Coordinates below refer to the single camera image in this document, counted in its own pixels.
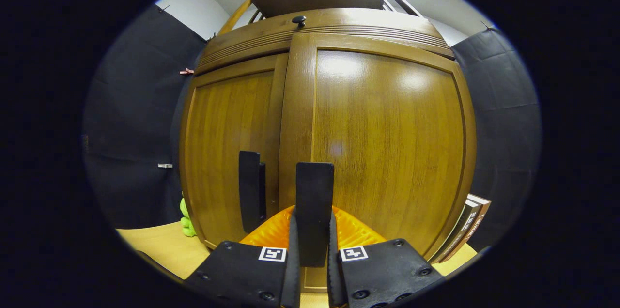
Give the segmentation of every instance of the orange soft pad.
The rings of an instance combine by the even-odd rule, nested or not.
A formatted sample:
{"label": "orange soft pad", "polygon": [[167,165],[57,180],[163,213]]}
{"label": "orange soft pad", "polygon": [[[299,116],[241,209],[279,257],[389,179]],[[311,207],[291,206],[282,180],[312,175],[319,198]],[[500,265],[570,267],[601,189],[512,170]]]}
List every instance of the orange soft pad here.
{"label": "orange soft pad", "polygon": [[[241,244],[288,248],[288,224],[295,206],[287,207],[248,234]],[[386,239],[354,216],[332,206],[338,229],[338,248],[369,246]]]}

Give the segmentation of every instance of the black curtain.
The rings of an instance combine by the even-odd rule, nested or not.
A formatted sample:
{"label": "black curtain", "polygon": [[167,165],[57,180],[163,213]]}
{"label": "black curtain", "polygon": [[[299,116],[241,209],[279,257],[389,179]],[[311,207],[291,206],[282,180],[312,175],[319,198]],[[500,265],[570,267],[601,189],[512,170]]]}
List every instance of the black curtain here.
{"label": "black curtain", "polygon": [[476,168],[470,193],[491,200],[467,242],[479,251],[500,240],[521,212],[541,153],[538,97],[523,61],[501,31],[488,28],[452,46],[476,116]]}
{"label": "black curtain", "polygon": [[84,108],[84,163],[116,228],[182,217],[178,142],[190,76],[179,72],[195,67],[204,42],[153,5],[118,36],[97,69]]}

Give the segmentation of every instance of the wooden cabinet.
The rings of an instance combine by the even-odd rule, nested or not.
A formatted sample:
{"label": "wooden cabinet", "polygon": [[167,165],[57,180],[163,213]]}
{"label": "wooden cabinet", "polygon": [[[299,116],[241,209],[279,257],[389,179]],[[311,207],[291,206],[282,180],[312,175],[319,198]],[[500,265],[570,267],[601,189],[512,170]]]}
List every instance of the wooden cabinet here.
{"label": "wooden cabinet", "polygon": [[[305,26],[292,23],[299,15]],[[417,15],[327,7],[209,41],[186,100],[180,160],[206,246],[245,237],[238,159],[255,151],[266,162],[267,217],[295,203],[297,162],[331,162],[335,206],[434,255],[465,204],[476,130],[452,51]],[[304,291],[326,291],[326,268],[303,273]]]}
{"label": "wooden cabinet", "polygon": [[211,248],[245,237],[239,151],[265,162],[267,217],[279,211],[278,160],[288,54],[220,68],[192,80],[180,142],[181,181],[200,240]]}

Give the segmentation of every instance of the door handle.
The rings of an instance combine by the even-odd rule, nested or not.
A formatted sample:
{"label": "door handle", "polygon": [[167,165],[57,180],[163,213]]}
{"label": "door handle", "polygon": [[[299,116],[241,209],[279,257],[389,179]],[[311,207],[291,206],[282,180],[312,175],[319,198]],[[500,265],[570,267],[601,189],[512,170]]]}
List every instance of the door handle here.
{"label": "door handle", "polygon": [[265,169],[261,154],[239,151],[239,203],[246,233],[256,229],[266,219]]}

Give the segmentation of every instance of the wooden door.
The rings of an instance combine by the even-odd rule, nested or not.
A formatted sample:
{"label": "wooden door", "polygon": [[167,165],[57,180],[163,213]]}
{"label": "wooden door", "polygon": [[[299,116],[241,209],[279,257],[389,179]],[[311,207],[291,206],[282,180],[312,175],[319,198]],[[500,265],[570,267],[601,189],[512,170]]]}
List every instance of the wooden door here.
{"label": "wooden door", "polygon": [[288,54],[261,57],[196,77],[181,128],[180,171],[199,239],[215,248],[246,236],[239,204],[239,151],[266,165],[266,213],[278,209],[279,131]]}
{"label": "wooden door", "polygon": [[[295,164],[332,162],[334,206],[429,259],[471,186],[474,114],[457,63],[368,37],[293,36],[283,102],[279,206],[295,203]],[[326,268],[306,268],[324,291]]]}

